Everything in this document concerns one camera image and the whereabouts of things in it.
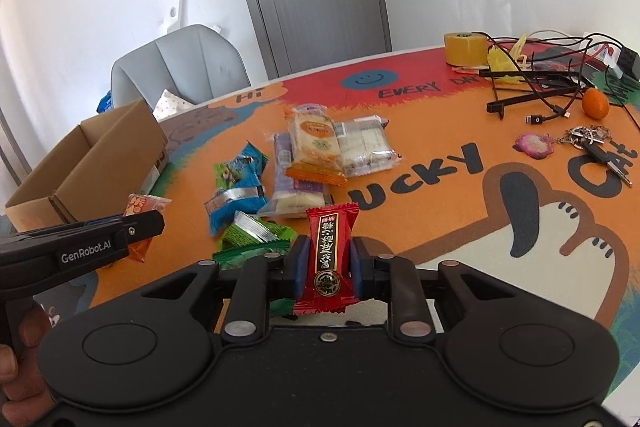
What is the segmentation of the person's left hand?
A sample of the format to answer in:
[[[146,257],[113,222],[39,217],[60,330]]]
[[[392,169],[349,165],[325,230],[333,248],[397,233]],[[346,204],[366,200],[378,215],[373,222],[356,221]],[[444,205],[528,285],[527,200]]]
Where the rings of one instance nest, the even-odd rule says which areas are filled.
[[[22,352],[16,355],[9,346],[1,346],[1,391],[6,397],[1,413],[11,426],[30,426],[53,407],[37,363],[37,348],[50,329],[48,314],[35,303],[18,326]]]

